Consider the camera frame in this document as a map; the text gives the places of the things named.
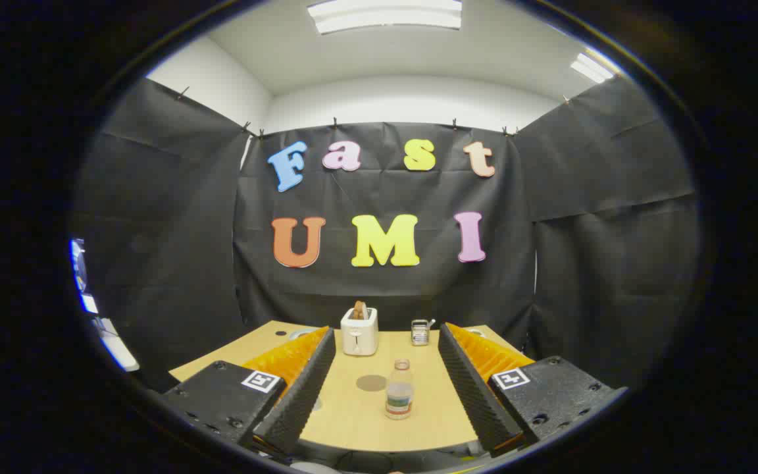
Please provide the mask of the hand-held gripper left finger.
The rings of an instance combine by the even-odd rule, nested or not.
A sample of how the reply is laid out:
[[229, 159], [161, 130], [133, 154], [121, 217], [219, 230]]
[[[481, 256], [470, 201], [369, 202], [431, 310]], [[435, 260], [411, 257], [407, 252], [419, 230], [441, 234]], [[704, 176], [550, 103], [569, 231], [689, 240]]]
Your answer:
[[244, 364], [216, 360], [162, 395], [193, 428], [270, 456], [289, 456], [336, 354], [321, 327]]

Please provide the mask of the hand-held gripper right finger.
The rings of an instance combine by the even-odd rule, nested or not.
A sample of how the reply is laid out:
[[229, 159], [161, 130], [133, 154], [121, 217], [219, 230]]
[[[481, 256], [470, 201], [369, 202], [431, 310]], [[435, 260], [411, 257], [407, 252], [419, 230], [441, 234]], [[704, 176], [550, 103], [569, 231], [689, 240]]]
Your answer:
[[628, 393], [564, 357], [534, 361], [450, 323], [440, 327], [438, 350], [482, 449], [494, 457], [561, 437]]

